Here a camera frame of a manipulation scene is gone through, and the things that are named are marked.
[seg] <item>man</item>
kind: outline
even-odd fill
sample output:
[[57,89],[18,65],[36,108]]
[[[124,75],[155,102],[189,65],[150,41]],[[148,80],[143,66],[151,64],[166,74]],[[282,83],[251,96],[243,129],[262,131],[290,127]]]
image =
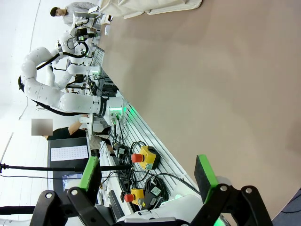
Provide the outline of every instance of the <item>man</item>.
[[90,2],[74,2],[70,5],[66,6],[64,9],[53,7],[50,11],[51,16],[62,16],[63,21],[68,26],[71,26],[73,23],[73,13],[80,12],[80,13],[87,13],[89,9],[95,7],[96,5]]
[[[80,129],[82,123],[80,121],[75,122],[69,127],[56,129],[53,131],[51,136],[43,136],[46,140],[59,140],[59,139],[69,139],[69,138],[80,138],[80,137],[87,137],[86,130],[87,129]],[[111,148],[110,141],[105,138],[92,136],[90,143],[90,149],[97,149],[99,150],[100,142],[105,141],[107,147]]]

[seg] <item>white wall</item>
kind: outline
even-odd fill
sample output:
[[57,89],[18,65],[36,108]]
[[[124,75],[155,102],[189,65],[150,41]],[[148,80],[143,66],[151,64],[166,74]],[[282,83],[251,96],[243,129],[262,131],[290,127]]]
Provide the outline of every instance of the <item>white wall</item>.
[[[44,46],[50,51],[55,47],[61,34],[68,29],[60,17],[51,17],[52,7],[65,7],[73,0],[10,0],[0,1],[0,19],[9,21],[2,27],[2,54],[0,60],[0,157],[13,133],[3,163],[8,165],[46,166],[47,141],[31,136],[31,118],[52,118],[54,129],[71,125],[79,116],[63,117],[48,111],[36,111],[35,103],[27,105],[27,98],[18,89],[17,79],[23,58],[37,47]],[[65,62],[56,65],[65,68]],[[44,81],[45,71],[38,71],[38,80]],[[46,176],[44,172],[8,169],[3,175]],[[39,194],[47,189],[46,179],[2,178],[0,177],[0,206],[35,205]],[[29,219],[28,215],[1,216],[8,219]]]

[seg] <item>screw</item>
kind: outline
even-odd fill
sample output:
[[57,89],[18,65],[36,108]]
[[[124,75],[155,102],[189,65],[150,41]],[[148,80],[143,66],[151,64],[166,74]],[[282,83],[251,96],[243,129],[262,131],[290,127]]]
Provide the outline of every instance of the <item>screw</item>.
[[248,188],[246,189],[246,192],[247,192],[248,194],[250,194],[250,193],[252,192],[252,189],[248,187]]
[[72,195],[77,195],[77,190],[72,190],[72,191],[71,191],[71,194],[72,194]]
[[225,186],[225,185],[221,186],[221,190],[222,190],[223,192],[225,192],[227,189],[228,189],[227,186]]
[[47,193],[46,194],[46,198],[50,199],[52,197],[52,194],[51,193]]

